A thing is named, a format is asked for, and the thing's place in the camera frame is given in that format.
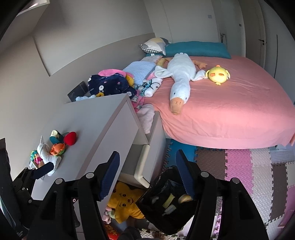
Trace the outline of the teal long pillow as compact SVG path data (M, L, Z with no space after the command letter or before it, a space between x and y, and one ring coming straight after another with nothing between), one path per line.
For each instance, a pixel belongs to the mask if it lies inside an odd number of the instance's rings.
M221 42L177 42L165 47L165 57L173 57L177 53L183 52L188 56L208 56L231 59L231 55Z

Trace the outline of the yellow chick plush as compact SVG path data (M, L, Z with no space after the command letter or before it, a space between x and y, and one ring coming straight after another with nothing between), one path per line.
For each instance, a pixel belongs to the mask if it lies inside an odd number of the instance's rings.
M230 79L230 73L220 65L216 65L205 73L205 77L210 79L216 85L221 85Z

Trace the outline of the orange fish toy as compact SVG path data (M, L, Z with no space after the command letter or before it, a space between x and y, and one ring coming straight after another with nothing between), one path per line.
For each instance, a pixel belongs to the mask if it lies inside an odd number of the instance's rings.
M51 147L50 154L60 156L65 152L65 143L56 143Z

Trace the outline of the black trash bag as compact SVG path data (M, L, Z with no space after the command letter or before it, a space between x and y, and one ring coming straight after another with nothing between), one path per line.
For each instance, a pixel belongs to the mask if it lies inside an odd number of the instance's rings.
M164 170L151 187L136 201L144 217L161 232L172 235L179 232L194 216L194 200L179 202L186 195L176 166Z

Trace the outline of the white pink clothes pile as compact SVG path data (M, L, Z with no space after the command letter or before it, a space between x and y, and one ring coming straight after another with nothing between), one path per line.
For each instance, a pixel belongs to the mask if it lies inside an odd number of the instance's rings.
M141 85L136 83L133 85L136 95L131 98L131 103L145 134L150 133L155 115L155 108L150 103L150 99L161 84L162 79L156 78L154 73L151 73Z

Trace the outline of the checkered grey pillow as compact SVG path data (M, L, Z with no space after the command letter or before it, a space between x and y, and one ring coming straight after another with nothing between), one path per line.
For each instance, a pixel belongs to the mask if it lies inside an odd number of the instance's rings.
M140 44L141 50L147 54L162 54L166 55L166 47L170 42L162 37L154 37L144 44Z

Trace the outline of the pink bed sheet mattress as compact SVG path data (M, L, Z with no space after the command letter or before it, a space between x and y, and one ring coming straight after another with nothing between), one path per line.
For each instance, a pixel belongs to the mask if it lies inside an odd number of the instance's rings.
M174 83L165 78L150 103L174 140L206 148L247 149L294 144L294 104L280 84L248 58L197 57L208 68L220 65L230 79L190 83L190 98L181 113L170 110Z

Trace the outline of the yellow star plush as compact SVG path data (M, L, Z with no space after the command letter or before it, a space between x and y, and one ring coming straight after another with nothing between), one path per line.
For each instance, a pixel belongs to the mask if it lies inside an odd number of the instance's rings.
M143 189L131 189L127 184L118 181L113 189L107 206L114 210L115 220L121 224L129 217L144 219L145 216L136 205L137 200L145 193Z

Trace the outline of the light blue fuzzy blanket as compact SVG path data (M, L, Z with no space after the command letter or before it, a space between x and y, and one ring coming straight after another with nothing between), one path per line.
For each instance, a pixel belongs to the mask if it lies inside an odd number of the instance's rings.
M133 61L123 71L133 75L136 85L142 85L143 81L154 71L155 66L155 63L149 61Z

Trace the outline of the foam puzzle floor mat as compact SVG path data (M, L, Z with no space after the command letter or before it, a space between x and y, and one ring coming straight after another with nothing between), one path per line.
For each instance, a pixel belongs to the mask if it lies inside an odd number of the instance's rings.
M294 162L272 161L272 157L282 155L281 151L268 148L220 150L170 140L164 158L164 170L176 166L178 150L182 150L188 161L195 162L201 171L209 172L217 179L230 181L233 177L238 178L259 211L268 239L294 239ZM192 197L186 194L180 197L179 202L190 200L193 200ZM210 239L218 239L221 206L222 198L219 196ZM186 239L193 218L181 229Z

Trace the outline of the magenta dinosaur toy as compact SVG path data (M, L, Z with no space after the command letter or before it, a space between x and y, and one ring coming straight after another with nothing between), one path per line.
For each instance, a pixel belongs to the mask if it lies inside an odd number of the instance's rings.
M38 167L43 165L43 159L40 157L40 155L38 153L34 156L34 163Z

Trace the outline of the red ball toy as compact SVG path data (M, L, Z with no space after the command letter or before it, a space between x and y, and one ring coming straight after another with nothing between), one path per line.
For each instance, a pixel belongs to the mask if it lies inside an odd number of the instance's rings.
M66 145L72 146L76 143L77 141L77 134L76 132L72 131L70 133L67 133L64 138L63 141Z

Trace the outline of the white goose plush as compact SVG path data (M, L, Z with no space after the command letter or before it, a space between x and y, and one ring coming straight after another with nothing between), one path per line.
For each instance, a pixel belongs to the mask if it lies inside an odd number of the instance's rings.
M166 68L156 66L154 75L156 78L171 77L174 84L170 92L170 109L175 115L181 113L184 104L190 97L190 82L206 78L206 63L192 60L187 54L181 52L169 60Z

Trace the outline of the white desk cabinet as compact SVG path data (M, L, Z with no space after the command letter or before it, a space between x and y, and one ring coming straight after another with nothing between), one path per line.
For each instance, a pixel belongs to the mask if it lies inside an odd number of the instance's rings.
M52 130L74 131L77 141L66 148L52 176L35 182L32 191L35 200L45 197L55 179L78 179L108 161L113 152L120 156L116 181L148 188L161 171L166 145L161 117L155 113L150 133L145 134L125 94L64 104L55 110L42 130L42 143L50 142Z

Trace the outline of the teal cream duck toy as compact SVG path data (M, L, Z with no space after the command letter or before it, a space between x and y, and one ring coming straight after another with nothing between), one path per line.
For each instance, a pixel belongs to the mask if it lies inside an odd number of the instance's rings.
M52 130L49 140L51 141L53 145L58 143L64 143L63 139L64 137L59 131L55 129Z

